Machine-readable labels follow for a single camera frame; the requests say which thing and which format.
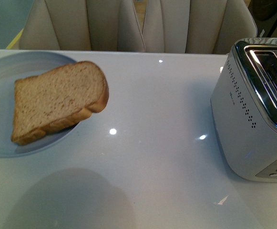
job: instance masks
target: glossy table surface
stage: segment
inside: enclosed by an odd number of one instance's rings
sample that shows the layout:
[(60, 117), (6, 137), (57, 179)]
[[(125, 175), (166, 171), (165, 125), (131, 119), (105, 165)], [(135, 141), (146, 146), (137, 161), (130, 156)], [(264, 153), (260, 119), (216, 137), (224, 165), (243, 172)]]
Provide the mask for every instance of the glossy table surface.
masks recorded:
[(110, 99), (51, 147), (0, 158), (0, 229), (277, 229), (277, 184), (240, 178), (218, 146), (227, 56), (57, 53), (98, 64)]

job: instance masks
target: plate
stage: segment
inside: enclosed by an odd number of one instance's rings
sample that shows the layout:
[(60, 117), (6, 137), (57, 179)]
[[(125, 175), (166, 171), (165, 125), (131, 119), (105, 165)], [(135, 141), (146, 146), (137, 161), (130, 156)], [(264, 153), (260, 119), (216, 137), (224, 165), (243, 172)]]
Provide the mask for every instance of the plate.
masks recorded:
[(19, 146), (10, 139), (14, 110), (14, 81), (75, 62), (69, 57), (43, 51), (21, 52), (0, 58), (0, 157), (36, 153), (57, 143), (74, 128), (73, 126), (47, 135), (26, 146)]

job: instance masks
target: silver toaster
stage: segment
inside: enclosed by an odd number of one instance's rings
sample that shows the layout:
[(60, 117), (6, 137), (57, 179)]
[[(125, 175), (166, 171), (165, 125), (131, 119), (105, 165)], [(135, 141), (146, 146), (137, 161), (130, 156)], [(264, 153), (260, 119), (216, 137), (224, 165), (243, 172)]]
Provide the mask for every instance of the silver toaster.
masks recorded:
[(248, 180), (277, 182), (277, 39), (232, 47), (211, 107), (230, 168)]

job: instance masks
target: chair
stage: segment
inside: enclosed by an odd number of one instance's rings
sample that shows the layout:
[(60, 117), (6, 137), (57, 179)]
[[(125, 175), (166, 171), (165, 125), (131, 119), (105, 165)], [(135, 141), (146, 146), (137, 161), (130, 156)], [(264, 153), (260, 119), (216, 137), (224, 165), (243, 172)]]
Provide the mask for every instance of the chair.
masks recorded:
[(132, 0), (35, 0), (16, 46), (144, 52)]
[(148, 0), (143, 38), (146, 52), (230, 52), (242, 38), (256, 37), (243, 0)]

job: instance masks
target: slice of wheat bread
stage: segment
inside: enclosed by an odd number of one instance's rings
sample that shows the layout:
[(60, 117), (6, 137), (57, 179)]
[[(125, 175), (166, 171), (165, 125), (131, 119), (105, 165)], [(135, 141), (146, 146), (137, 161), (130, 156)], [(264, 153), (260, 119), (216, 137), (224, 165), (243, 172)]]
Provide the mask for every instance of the slice of wheat bread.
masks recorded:
[(109, 89), (102, 70), (83, 61), (16, 80), (14, 98), (11, 140), (26, 145), (102, 111)]

